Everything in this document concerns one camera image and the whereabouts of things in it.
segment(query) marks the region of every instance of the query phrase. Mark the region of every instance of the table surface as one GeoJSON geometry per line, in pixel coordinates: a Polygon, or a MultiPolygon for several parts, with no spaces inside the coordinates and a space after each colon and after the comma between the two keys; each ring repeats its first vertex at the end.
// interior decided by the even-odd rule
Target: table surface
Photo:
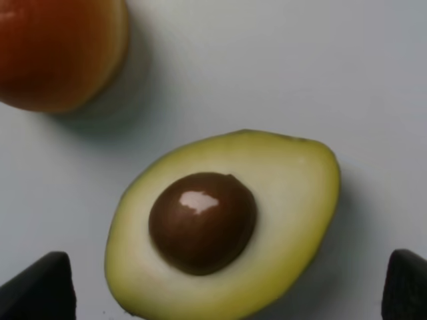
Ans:
{"type": "Polygon", "coordinates": [[[90,123],[0,105],[0,283],[64,250],[78,319],[131,319],[103,274],[125,188],[179,145],[262,129],[327,143],[343,193],[313,265],[250,319],[381,319],[392,250],[427,257],[427,2],[128,4],[127,63],[93,104],[129,111],[90,123]],[[154,58],[146,82],[142,39],[154,58]]]}

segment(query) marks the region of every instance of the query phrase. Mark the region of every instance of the pale yellow flesh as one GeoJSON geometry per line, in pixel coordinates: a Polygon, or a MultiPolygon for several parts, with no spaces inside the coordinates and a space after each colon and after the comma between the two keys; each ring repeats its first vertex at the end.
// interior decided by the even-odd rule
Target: pale yellow flesh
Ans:
{"type": "Polygon", "coordinates": [[[119,304],[149,320],[241,319],[287,291],[305,269],[334,214],[340,170],[316,141],[238,131],[179,148],[126,191],[105,253],[105,275],[119,304]],[[254,194],[258,222],[244,252],[212,275],[165,263],[147,228],[158,195],[197,172],[235,175],[254,194]]]}

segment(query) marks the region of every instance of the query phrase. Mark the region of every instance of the avocado pit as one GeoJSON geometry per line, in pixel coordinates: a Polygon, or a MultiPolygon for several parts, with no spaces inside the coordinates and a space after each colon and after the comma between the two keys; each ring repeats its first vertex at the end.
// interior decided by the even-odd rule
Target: avocado pit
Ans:
{"type": "Polygon", "coordinates": [[[156,199],[149,234],[169,264],[208,275],[244,250],[257,211],[252,192],[233,175],[195,173],[175,181],[156,199]]]}

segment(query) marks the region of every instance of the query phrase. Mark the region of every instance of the black object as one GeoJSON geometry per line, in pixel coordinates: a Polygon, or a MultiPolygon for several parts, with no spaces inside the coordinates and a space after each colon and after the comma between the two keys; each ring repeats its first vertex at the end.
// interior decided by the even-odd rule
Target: black object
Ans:
{"type": "Polygon", "coordinates": [[[75,320],[77,300],[64,252],[50,252],[0,287],[0,320],[75,320]]]}
{"type": "Polygon", "coordinates": [[[384,286],[383,320],[427,320],[427,261],[406,250],[395,250],[384,286]]]}

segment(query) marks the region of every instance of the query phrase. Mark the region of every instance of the light blue surface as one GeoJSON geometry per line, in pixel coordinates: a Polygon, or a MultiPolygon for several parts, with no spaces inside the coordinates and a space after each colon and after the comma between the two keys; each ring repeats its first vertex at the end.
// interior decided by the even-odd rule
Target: light blue surface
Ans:
{"type": "Polygon", "coordinates": [[[0,106],[0,282],[65,250],[78,319],[130,319],[103,277],[127,185],[183,143],[264,129],[327,143],[344,192],[316,261],[251,319],[380,319],[392,250],[427,257],[427,2],[128,3],[130,57],[96,103],[140,107],[132,124],[90,127],[0,106]],[[142,28],[155,57],[145,90],[142,28]]]}

